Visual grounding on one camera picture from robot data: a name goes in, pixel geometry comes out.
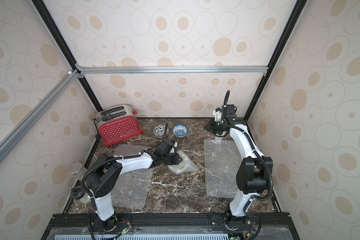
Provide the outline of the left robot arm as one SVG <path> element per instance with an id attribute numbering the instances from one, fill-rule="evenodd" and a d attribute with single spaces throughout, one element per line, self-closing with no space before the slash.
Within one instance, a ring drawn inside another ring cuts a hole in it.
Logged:
<path id="1" fill-rule="evenodd" d="M 163 139 L 155 147 L 135 155 L 102 155 L 81 180 L 81 188 L 89 195 L 100 220 L 105 222 L 115 214 L 111 191 L 120 175 L 160 165 L 178 165 L 182 158 L 177 153 L 177 146 L 176 141 Z"/>

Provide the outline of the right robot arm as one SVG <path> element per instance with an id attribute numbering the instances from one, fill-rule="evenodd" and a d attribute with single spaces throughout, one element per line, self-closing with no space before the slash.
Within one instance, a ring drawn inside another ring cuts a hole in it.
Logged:
<path id="1" fill-rule="evenodd" d="M 234 140 L 242 158 L 236 174 L 238 191 L 226 210 L 226 224 L 245 218 L 254 200 L 266 201 L 273 192 L 273 160 L 257 147 L 247 123 L 237 116 L 237 107 L 223 103 L 213 111 L 204 129 L 218 138 L 229 135 Z"/>

